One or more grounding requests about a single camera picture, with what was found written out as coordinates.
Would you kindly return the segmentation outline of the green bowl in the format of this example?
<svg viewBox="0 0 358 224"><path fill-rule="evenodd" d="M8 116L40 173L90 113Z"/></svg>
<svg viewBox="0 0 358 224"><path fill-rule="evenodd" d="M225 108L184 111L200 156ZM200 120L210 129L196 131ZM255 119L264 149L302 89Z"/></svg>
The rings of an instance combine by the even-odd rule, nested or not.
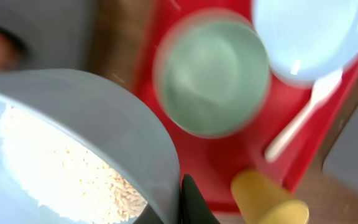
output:
<svg viewBox="0 0 358 224"><path fill-rule="evenodd" d="M260 37L244 16L223 8L195 11L174 23L157 47L152 80L164 113L206 139L250 123L271 84Z"/></svg>

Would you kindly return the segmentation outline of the light blue rice bowl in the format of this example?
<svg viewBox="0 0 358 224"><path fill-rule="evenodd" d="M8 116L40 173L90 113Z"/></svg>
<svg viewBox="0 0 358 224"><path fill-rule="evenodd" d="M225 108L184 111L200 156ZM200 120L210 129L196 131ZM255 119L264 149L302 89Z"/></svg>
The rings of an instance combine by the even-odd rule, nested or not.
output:
<svg viewBox="0 0 358 224"><path fill-rule="evenodd" d="M0 74L0 118L6 106L62 131L120 173L147 201L121 223L179 223L180 166L156 115L121 86L69 69ZM4 160L0 137L0 223L86 223L60 216L22 189Z"/></svg>

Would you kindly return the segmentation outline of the white rice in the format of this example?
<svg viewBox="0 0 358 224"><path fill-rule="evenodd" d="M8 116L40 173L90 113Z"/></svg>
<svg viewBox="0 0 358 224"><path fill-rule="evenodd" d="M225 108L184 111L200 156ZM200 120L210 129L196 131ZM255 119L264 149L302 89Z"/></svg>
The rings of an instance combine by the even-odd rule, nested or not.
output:
<svg viewBox="0 0 358 224"><path fill-rule="evenodd" d="M0 137L5 163L22 189L62 217L121 223L138 217L147 206L104 160L24 110L6 106Z"/></svg>

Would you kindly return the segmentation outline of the light blue plate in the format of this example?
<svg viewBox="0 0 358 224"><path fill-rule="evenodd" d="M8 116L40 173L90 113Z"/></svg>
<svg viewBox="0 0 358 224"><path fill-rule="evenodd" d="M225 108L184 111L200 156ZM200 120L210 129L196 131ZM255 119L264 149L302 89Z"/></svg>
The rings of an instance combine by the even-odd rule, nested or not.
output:
<svg viewBox="0 0 358 224"><path fill-rule="evenodd" d="M311 85L358 59L358 0L256 0L252 22L287 85Z"/></svg>

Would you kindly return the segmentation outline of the yellow cup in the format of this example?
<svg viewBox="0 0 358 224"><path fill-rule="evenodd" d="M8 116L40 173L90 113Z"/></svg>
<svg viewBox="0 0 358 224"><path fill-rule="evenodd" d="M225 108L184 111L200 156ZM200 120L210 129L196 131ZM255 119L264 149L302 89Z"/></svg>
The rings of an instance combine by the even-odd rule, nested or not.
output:
<svg viewBox="0 0 358 224"><path fill-rule="evenodd" d="M307 224L307 204L258 170L238 173L231 193L246 224Z"/></svg>

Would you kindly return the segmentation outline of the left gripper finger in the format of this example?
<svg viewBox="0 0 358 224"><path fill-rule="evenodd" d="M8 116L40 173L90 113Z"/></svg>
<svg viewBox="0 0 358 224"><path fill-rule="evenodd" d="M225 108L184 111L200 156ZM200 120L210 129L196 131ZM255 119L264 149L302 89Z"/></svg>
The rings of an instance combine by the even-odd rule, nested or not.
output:
<svg viewBox="0 0 358 224"><path fill-rule="evenodd" d="M183 176L181 183L180 210L182 224L219 224L192 176L188 174Z"/></svg>

